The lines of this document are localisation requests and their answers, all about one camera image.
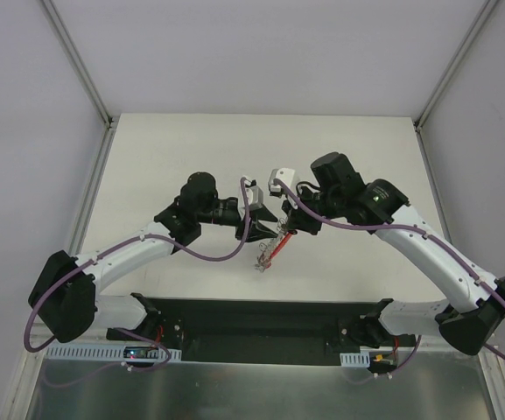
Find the red-handled metal key organizer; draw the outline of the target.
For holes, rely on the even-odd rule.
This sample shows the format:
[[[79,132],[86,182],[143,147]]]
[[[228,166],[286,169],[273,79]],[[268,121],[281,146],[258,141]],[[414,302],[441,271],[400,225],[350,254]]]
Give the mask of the red-handled metal key organizer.
[[[286,219],[280,219],[277,224],[276,237],[260,243],[260,253],[256,258],[255,268],[260,272],[270,268],[275,257],[296,233],[288,228]]]

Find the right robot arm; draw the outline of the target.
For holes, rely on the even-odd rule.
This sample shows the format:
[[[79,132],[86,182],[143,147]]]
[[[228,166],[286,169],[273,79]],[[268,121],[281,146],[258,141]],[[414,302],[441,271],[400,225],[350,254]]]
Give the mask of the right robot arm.
[[[315,185],[290,168],[270,175],[270,195],[284,198],[291,230],[316,235],[332,226],[375,235],[444,295],[420,303],[385,298],[347,329],[351,339],[377,348],[400,335],[436,336],[463,354],[478,354],[505,319],[505,276],[484,270],[445,242],[391,182],[364,182],[346,155],[330,152],[312,162],[311,171]]]

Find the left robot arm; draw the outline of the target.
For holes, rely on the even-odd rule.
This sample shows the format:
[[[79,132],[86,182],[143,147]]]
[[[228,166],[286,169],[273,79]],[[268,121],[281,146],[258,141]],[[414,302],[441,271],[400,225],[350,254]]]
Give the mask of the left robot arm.
[[[179,251],[210,263],[235,257],[237,250],[207,256],[189,248],[204,224],[234,228],[239,249],[247,242],[276,237],[266,225],[277,217],[264,205],[260,186],[243,177],[239,190],[240,197],[222,199],[214,176],[195,172],[171,205],[132,236],[85,254],[53,253],[28,297],[32,312],[27,325],[41,319],[60,343],[76,340],[91,328],[120,328],[137,340],[150,339],[157,330],[156,313],[144,298],[136,293],[105,296],[103,291],[145,264]]]

